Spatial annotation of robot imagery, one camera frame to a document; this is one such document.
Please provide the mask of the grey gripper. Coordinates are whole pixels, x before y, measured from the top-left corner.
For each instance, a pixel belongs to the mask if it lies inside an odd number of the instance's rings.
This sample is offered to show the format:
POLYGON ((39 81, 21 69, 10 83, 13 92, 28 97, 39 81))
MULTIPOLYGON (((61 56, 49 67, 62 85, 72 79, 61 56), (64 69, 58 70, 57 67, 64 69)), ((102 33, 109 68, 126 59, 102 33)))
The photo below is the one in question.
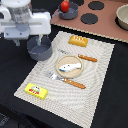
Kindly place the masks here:
POLYGON ((20 41, 27 39, 30 35, 30 29, 27 28, 26 30, 19 30, 16 27, 13 28, 6 28, 4 31, 4 38, 7 40, 12 40, 17 46, 20 45, 20 41))

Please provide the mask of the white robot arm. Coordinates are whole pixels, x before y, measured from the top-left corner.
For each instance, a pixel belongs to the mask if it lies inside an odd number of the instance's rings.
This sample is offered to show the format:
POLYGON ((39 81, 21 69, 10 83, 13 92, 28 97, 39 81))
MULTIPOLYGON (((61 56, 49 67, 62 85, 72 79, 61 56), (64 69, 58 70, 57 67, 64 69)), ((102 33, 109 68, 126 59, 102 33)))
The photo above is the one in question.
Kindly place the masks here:
POLYGON ((31 0, 0 0, 0 34, 19 46, 20 40, 30 35, 51 33, 51 16, 48 11, 32 12, 31 0))

